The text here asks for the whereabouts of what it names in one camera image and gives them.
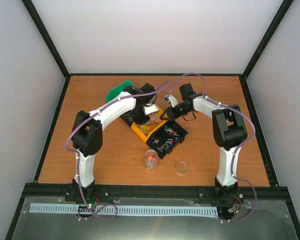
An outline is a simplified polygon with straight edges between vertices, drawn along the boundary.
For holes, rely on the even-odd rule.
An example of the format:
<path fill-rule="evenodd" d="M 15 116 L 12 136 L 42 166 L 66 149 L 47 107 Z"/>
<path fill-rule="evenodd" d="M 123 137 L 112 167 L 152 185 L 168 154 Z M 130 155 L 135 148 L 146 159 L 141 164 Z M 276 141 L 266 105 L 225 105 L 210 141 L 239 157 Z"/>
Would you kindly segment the metal scoop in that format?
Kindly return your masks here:
<path fill-rule="evenodd" d="M 160 117 L 155 114 L 149 116 L 149 120 L 144 124 L 145 126 L 159 125 L 162 122 Z"/>

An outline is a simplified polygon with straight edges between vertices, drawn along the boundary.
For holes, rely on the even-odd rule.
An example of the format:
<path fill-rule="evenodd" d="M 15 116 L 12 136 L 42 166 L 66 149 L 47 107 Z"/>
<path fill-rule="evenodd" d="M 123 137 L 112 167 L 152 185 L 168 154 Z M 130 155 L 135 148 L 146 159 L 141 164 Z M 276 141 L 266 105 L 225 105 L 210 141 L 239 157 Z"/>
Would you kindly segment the yellow plastic bin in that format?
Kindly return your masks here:
<path fill-rule="evenodd" d="M 163 113 L 163 110 L 157 105 L 159 111 L 155 114 L 152 115 L 157 115 L 161 116 Z M 151 125 L 151 126 L 146 126 L 146 125 L 137 125 L 135 123 L 132 124 L 130 127 L 141 139 L 143 142 L 147 142 L 147 140 L 152 136 L 152 134 L 157 131 L 160 127 L 162 127 L 167 121 L 162 120 L 162 122 L 158 125 Z"/>

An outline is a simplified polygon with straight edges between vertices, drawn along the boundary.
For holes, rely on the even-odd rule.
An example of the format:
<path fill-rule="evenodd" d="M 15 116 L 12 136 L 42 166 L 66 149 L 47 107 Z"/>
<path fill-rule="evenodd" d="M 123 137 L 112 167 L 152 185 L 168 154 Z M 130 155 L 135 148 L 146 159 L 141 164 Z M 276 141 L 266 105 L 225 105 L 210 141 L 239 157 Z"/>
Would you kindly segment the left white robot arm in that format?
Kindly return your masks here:
<path fill-rule="evenodd" d="M 85 202 L 93 198 L 94 163 L 103 145 L 105 128 L 125 114 L 133 123 L 145 124 L 150 119 L 149 115 L 157 111 L 149 110 L 157 92 L 151 84 L 138 88 L 127 80 L 108 92 L 103 106 L 77 113 L 72 132 L 65 142 L 65 149 L 75 154 L 75 176 L 72 180 L 75 196 Z"/>

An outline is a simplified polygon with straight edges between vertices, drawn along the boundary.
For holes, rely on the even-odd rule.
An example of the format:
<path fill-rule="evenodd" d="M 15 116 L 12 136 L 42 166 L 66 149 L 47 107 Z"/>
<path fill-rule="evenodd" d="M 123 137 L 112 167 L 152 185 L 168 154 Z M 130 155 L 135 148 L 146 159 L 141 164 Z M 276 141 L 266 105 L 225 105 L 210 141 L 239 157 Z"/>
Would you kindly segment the green plastic bin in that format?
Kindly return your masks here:
<path fill-rule="evenodd" d="M 124 82 L 122 82 L 121 84 L 119 84 L 118 86 L 116 86 L 115 88 L 113 88 L 112 90 L 110 90 L 105 98 L 105 102 L 108 103 L 110 101 L 112 101 L 113 99 L 115 99 L 123 90 L 124 88 L 132 85 L 133 83 L 129 80 L 126 80 Z"/>

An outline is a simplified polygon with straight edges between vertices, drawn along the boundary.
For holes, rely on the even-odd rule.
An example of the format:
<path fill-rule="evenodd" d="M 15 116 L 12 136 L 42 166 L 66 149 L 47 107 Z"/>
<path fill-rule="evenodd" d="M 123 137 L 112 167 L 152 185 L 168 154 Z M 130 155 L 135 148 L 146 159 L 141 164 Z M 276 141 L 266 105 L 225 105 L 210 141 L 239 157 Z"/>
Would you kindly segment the black bin with popsicle candies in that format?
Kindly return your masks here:
<path fill-rule="evenodd" d="M 133 114 L 132 114 L 131 112 L 126 112 L 126 113 L 122 114 L 122 115 L 120 116 L 120 118 L 121 118 L 122 120 L 124 120 L 124 122 L 125 122 L 129 127 L 131 127 L 132 124 L 134 123 Z"/>

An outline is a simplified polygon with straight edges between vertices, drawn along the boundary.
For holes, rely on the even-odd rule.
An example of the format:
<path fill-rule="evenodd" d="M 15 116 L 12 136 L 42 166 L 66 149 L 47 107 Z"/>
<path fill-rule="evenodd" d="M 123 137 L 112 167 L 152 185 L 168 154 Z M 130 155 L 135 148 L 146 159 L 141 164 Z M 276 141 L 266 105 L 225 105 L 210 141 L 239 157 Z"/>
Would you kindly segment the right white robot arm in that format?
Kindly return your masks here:
<path fill-rule="evenodd" d="M 204 93 L 195 93 L 187 83 L 179 88 L 183 102 L 171 94 L 165 95 L 171 104 L 160 118 L 173 121 L 190 112 L 202 113 L 212 120 L 213 138 L 219 147 L 219 168 L 215 177 L 214 197 L 220 203 L 226 202 L 237 192 L 237 166 L 243 142 L 248 137 L 244 117 L 238 105 L 224 105 Z"/>

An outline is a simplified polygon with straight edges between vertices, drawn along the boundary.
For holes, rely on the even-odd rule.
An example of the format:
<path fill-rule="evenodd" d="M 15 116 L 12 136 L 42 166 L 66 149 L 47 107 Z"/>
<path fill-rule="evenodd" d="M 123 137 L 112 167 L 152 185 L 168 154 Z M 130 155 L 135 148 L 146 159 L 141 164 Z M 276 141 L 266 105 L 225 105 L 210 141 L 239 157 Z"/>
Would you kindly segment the black bin with lollipops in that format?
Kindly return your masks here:
<path fill-rule="evenodd" d="M 175 121 L 166 121 L 162 126 L 150 134 L 145 142 L 147 146 L 154 150 L 162 160 L 169 155 L 173 148 L 182 144 L 188 132 Z"/>

